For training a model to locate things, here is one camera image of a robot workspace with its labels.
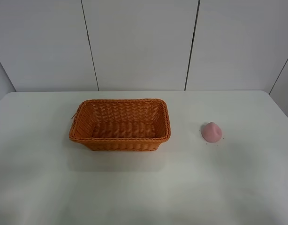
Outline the orange woven wicker basket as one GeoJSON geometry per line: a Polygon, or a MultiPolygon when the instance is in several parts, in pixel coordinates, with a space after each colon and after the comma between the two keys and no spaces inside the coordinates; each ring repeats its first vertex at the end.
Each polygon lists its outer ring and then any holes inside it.
{"type": "Polygon", "coordinates": [[[154,151],[171,135],[161,99],[91,99],[82,102],[69,139],[94,151],[154,151]]]}

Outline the pink peach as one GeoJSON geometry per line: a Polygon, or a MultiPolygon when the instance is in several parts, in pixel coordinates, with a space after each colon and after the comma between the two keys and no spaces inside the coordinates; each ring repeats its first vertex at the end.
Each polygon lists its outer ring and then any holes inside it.
{"type": "Polygon", "coordinates": [[[214,122],[207,123],[201,129],[202,137],[209,143],[216,143],[222,138],[221,128],[214,122]]]}

